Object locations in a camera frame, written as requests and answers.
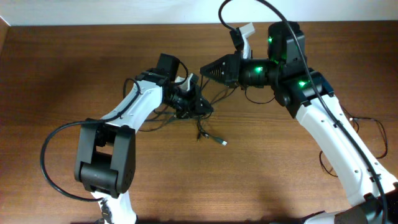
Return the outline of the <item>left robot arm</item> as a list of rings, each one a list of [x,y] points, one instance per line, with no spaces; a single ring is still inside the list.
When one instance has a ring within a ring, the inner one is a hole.
[[[136,169],[136,133],[156,108],[166,104],[177,119],[213,111],[201,95],[198,75],[177,76],[182,64],[177,57],[161,54],[156,67],[133,78],[132,90],[115,109],[82,124],[74,176],[98,200],[98,223],[137,222],[128,194]]]

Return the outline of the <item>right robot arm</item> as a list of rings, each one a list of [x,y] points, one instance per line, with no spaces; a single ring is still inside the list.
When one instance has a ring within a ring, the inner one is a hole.
[[[255,59],[248,44],[252,24],[232,29],[236,48],[203,66],[200,73],[229,87],[269,86],[320,146],[342,184],[350,208],[320,211],[300,223],[396,223],[397,178],[373,156],[358,136],[324,76],[307,67],[305,37],[296,22],[276,22],[268,29],[268,57]]]

